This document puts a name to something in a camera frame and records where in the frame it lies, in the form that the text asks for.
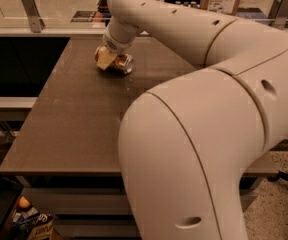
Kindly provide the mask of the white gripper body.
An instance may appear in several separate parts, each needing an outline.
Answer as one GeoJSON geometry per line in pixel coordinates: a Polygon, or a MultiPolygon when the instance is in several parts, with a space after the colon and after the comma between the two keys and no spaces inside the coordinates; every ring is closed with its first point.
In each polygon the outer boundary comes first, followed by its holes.
{"type": "Polygon", "coordinates": [[[129,23],[120,22],[115,17],[112,17],[104,32],[103,44],[110,52],[122,55],[142,32],[141,28],[129,23]]]}

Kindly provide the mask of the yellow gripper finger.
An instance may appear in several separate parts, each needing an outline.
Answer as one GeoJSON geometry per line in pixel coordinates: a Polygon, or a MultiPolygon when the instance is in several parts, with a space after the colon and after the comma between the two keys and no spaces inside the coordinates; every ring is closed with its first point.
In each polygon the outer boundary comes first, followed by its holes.
{"type": "Polygon", "coordinates": [[[117,68],[117,55],[106,46],[99,46],[95,52],[97,66],[103,71],[109,68],[117,68]]]}

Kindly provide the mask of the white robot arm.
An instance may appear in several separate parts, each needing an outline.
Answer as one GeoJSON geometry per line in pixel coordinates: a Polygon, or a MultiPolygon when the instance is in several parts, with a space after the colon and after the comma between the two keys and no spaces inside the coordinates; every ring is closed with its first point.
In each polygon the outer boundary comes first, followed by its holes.
{"type": "Polygon", "coordinates": [[[192,72],[142,94],[119,131],[124,186],[142,240],[248,240],[239,183],[288,136],[288,33],[169,4],[107,0],[106,68],[147,32],[192,72]]]}

